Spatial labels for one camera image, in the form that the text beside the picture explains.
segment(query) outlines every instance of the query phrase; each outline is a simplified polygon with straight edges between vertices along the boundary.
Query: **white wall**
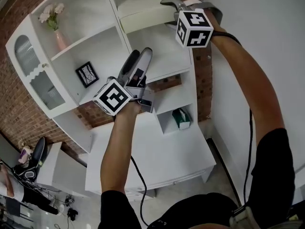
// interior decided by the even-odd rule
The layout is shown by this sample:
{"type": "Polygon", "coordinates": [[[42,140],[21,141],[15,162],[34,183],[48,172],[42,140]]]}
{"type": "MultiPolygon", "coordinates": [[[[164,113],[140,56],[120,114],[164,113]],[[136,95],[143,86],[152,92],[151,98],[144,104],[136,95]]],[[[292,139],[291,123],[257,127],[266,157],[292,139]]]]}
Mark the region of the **white wall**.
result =
{"type": "MultiPolygon", "coordinates": [[[[206,1],[224,13],[222,26],[238,38],[273,84],[294,167],[299,169],[305,164],[305,0],[206,1]]],[[[231,69],[213,48],[212,120],[216,135],[223,140],[220,150],[240,196],[249,148],[248,111],[231,69]]]]}

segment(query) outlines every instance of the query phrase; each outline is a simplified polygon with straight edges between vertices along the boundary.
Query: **forearm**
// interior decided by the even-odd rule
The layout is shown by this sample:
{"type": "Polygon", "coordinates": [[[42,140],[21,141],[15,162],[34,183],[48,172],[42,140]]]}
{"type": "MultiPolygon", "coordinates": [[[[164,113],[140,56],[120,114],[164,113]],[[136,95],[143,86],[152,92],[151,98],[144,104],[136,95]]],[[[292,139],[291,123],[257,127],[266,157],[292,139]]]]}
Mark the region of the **forearm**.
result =
{"type": "Polygon", "coordinates": [[[8,174],[4,174],[4,179],[5,179],[5,186],[7,188],[7,195],[11,198],[13,198],[15,195],[14,195],[14,189],[13,189],[13,186],[11,184],[11,181],[10,181],[10,177],[8,174]]]}
{"type": "Polygon", "coordinates": [[[124,193],[132,150],[132,135],[137,114],[119,112],[101,165],[102,192],[124,193]]]}
{"type": "Polygon", "coordinates": [[[230,38],[215,36],[212,42],[231,66],[253,112],[257,141],[269,131],[284,127],[275,91],[253,57],[230,38]]]}

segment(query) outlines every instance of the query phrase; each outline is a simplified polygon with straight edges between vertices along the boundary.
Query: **cabinet door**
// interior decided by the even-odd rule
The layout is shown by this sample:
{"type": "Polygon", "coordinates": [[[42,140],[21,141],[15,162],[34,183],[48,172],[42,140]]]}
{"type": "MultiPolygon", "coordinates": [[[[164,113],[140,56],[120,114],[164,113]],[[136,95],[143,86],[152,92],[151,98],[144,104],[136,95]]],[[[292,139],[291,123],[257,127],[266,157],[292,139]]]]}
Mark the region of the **cabinet door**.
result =
{"type": "Polygon", "coordinates": [[[23,84],[49,117],[53,118],[78,105],[52,68],[28,15],[6,44],[10,59],[23,84]]]}

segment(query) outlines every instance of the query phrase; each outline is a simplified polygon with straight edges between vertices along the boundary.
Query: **tiled floor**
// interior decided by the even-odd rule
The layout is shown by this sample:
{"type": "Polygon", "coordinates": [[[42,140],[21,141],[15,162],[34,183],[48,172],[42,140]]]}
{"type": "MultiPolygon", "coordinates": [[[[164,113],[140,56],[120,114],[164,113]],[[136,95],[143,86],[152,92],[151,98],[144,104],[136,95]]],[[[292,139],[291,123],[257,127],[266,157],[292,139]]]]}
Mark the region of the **tiled floor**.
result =
{"type": "MultiPolygon", "coordinates": [[[[158,189],[157,197],[146,200],[143,205],[143,217],[147,223],[151,223],[158,219],[174,203],[196,194],[218,192],[227,195],[237,203],[224,168],[220,164],[213,149],[212,152],[217,165],[214,167],[207,183],[203,183],[201,178],[198,177],[173,186],[158,189]]],[[[64,193],[57,195],[57,198],[61,200],[64,200],[64,197],[64,193]]],[[[76,197],[72,207],[77,210],[79,214],[74,222],[71,223],[69,221],[69,229],[96,229],[100,222],[100,205],[100,196],[95,196],[93,198],[76,197]]],[[[131,205],[140,220],[142,228],[146,228],[140,219],[140,202],[132,202],[131,205]]],[[[54,224],[56,223],[61,229],[67,229],[68,222],[66,213],[67,209],[61,216],[47,215],[45,212],[39,212],[40,218],[36,218],[36,220],[40,221],[40,223],[37,225],[37,228],[53,229],[55,228],[54,224]]]]}

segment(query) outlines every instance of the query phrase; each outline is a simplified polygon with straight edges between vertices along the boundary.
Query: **white flower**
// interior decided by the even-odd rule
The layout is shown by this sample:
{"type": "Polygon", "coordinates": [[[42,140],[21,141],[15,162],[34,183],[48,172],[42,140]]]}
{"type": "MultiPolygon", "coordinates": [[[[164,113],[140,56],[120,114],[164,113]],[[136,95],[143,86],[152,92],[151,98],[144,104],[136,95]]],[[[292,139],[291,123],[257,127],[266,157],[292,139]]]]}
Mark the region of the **white flower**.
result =
{"type": "Polygon", "coordinates": [[[55,12],[55,13],[61,13],[61,12],[63,11],[64,7],[65,7],[65,6],[63,5],[63,3],[58,4],[58,5],[56,6],[56,8],[54,9],[54,12],[55,12]]]}
{"type": "Polygon", "coordinates": [[[39,20],[41,23],[44,23],[45,21],[47,21],[47,19],[50,17],[50,15],[48,13],[42,13],[39,17],[39,20]]]}
{"type": "Polygon", "coordinates": [[[49,4],[47,7],[44,8],[43,13],[50,14],[53,9],[54,9],[54,5],[53,4],[49,4]]]}

